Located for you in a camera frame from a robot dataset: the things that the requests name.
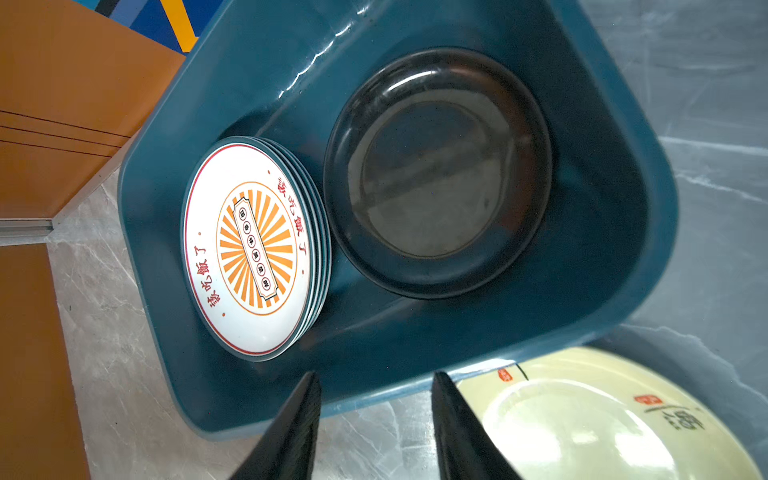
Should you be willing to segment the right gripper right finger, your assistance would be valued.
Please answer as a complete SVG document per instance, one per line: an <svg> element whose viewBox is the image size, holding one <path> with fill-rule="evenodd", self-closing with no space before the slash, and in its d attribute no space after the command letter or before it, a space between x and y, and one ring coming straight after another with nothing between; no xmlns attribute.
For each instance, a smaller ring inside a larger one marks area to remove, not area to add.
<svg viewBox="0 0 768 480"><path fill-rule="evenodd" d="M431 405L441 479L521 479L445 372L434 373Z"/></svg>

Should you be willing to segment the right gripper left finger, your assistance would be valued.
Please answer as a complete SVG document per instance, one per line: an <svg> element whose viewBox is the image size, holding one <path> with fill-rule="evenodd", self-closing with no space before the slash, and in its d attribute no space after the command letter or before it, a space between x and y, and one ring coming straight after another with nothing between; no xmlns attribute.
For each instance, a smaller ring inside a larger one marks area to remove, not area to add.
<svg viewBox="0 0 768 480"><path fill-rule="evenodd" d="M321 385L307 372L231 479L310 479L321 413Z"/></svg>

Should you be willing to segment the cream yellow plate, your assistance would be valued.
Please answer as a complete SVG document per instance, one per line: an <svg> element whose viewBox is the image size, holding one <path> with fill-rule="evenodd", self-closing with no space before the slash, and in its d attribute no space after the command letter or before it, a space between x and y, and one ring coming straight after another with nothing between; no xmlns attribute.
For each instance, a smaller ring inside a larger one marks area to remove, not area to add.
<svg viewBox="0 0 768 480"><path fill-rule="evenodd" d="M759 479L728 427L662 375L574 347L458 382L525 479Z"/></svg>

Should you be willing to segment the orange sunburst plate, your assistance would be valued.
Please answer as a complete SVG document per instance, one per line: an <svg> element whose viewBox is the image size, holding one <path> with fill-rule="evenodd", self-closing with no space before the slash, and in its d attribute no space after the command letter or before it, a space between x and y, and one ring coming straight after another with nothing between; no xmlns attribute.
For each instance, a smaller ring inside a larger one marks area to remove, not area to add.
<svg viewBox="0 0 768 480"><path fill-rule="evenodd" d="M214 338L251 362L296 343L319 297L319 222L301 180L263 138L232 136L211 147L185 194L189 290Z"/></svg>
<svg viewBox="0 0 768 480"><path fill-rule="evenodd" d="M307 171L303 163L287 148L279 144L274 140L263 138L263 141L272 147L288 164L289 167L293 167L296 175L302 178L302 185L307 189L308 195L311 198L310 203L314 211L315 219L319 222L317 230L319 231L319 297L315 300L313 310L310 313L307 325L303 328L299 337L302 337L308 332L317 320L320 312L324 306L329 288L332 273L332 248L331 248L331 235L328 225L328 217L325 211L325 207L321 200L320 193L318 191L316 182Z"/></svg>

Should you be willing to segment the black plate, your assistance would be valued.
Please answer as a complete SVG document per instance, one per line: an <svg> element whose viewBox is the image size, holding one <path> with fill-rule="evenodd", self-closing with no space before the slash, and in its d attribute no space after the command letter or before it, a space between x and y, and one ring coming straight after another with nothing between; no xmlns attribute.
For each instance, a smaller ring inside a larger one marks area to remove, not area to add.
<svg viewBox="0 0 768 480"><path fill-rule="evenodd" d="M521 255L553 168L544 115L512 71L476 51L432 48L351 95L328 140L324 202L364 276L406 297L449 298Z"/></svg>

